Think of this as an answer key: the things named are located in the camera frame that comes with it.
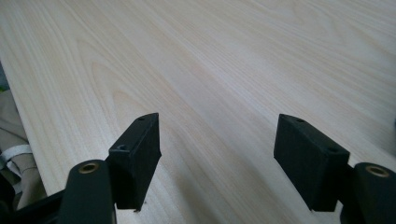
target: wood grain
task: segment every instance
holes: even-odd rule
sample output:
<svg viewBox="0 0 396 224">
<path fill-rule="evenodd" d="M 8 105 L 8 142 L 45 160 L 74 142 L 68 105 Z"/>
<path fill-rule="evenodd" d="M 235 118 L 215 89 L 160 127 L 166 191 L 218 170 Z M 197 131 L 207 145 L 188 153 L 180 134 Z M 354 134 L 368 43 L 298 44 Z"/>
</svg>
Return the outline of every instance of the wood grain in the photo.
<svg viewBox="0 0 396 224">
<path fill-rule="evenodd" d="M 2 0 L 0 58 L 49 194 L 159 112 L 147 203 L 119 223 L 337 223 L 273 159 L 277 116 L 396 170 L 394 15 L 392 0 Z"/>
</svg>

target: wooden board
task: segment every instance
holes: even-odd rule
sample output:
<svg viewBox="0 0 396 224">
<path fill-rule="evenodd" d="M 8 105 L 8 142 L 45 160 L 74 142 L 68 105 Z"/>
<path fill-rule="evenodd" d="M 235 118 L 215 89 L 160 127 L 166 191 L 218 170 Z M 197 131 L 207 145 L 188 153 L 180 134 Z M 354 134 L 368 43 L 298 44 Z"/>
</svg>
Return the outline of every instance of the wooden board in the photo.
<svg viewBox="0 0 396 224">
<path fill-rule="evenodd" d="M 119 223 L 336 223 L 274 160 L 277 117 L 396 170 L 395 15 L 391 0 L 2 0 L 0 57 L 49 194 L 159 112 L 147 203 Z"/>
</svg>

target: light wood surface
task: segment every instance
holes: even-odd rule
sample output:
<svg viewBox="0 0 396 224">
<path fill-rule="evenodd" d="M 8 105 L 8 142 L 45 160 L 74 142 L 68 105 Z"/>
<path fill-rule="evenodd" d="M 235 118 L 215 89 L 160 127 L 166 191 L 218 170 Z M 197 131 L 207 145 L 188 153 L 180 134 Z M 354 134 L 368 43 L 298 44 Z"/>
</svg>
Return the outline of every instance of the light wood surface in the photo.
<svg viewBox="0 0 396 224">
<path fill-rule="evenodd" d="M 395 15 L 392 0 L 3 0 L 0 57 L 49 194 L 159 112 L 147 203 L 119 223 L 338 223 L 274 160 L 277 117 L 396 170 Z"/>
</svg>

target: beige fabric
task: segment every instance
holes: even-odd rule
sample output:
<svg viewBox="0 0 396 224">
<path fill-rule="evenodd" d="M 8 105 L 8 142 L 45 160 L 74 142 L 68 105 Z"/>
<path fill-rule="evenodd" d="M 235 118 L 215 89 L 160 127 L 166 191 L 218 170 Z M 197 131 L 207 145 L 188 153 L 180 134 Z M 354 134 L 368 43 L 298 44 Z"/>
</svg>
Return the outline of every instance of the beige fabric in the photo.
<svg viewBox="0 0 396 224">
<path fill-rule="evenodd" d="M 11 91 L 0 93 L 0 150 L 3 152 L 11 147 L 28 144 Z M 47 195 L 33 154 L 21 154 L 11 161 L 21 173 L 22 196 L 18 209 L 45 198 Z"/>
</svg>

